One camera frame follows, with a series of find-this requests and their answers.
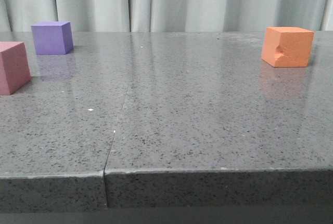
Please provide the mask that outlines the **orange foam cube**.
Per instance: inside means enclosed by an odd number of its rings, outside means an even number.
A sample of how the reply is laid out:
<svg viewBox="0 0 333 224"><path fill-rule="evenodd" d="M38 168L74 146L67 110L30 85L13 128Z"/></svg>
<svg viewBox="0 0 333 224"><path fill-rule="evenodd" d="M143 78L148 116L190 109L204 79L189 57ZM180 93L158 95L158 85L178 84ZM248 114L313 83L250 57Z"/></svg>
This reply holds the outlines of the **orange foam cube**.
<svg viewBox="0 0 333 224"><path fill-rule="evenodd" d="M307 67L313 38L299 27L267 27L261 58L275 68Z"/></svg>

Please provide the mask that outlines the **pale grey curtain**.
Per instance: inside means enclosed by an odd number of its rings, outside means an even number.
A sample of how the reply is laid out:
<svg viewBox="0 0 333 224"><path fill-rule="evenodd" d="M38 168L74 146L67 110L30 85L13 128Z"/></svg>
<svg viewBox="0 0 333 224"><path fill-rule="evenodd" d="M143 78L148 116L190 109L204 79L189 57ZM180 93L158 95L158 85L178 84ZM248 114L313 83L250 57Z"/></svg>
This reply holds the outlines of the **pale grey curtain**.
<svg viewBox="0 0 333 224"><path fill-rule="evenodd" d="M70 21L75 31L263 31L332 29L332 0L1 0L1 30Z"/></svg>

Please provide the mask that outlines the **purple foam cube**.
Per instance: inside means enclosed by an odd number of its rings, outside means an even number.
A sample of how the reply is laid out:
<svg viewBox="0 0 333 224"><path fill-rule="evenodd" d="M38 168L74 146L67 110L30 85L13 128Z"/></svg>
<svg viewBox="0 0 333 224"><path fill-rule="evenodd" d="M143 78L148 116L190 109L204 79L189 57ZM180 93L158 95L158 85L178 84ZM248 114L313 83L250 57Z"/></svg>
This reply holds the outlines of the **purple foam cube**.
<svg viewBox="0 0 333 224"><path fill-rule="evenodd" d="M31 25L37 55L65 55L73 48L70 21L43 21Z"/></svg>

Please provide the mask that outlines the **pink foam cube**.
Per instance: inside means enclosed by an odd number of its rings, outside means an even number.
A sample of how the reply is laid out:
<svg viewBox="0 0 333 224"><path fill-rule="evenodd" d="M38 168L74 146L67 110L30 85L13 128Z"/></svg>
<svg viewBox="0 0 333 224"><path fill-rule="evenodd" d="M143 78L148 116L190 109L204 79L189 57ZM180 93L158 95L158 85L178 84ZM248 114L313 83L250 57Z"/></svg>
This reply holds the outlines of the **pink foam cube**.
<svg viewBox="0 0 333 224"><path fill-rule="evenodd" d="M1 42L1 95L11 95L31 80L24 42Z"/></svg>

